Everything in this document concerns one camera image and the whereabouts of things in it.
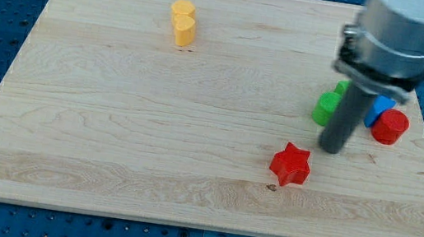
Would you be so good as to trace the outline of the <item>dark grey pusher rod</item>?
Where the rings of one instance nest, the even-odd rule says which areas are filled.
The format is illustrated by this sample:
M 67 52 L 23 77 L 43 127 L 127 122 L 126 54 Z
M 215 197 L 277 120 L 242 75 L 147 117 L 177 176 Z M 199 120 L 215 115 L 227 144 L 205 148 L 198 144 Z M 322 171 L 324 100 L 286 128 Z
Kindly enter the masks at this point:
M 320 147 L 328 153 L 338 154 L 366 116 L 375 98 L 377 94 L 365 92 L 351 83 L 319 135 Z

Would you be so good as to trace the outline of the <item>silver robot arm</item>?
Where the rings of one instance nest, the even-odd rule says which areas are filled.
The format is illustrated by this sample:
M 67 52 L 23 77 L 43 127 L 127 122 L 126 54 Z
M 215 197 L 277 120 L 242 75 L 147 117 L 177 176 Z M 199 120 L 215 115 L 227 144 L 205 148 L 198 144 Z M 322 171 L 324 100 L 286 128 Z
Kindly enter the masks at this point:
M 365 0 L 342 37 L 333 68 L 350 86 L 319 135 L 331 154 L 342 150 L 378 96 L 406 104 L 424 80 L 424 0 Z

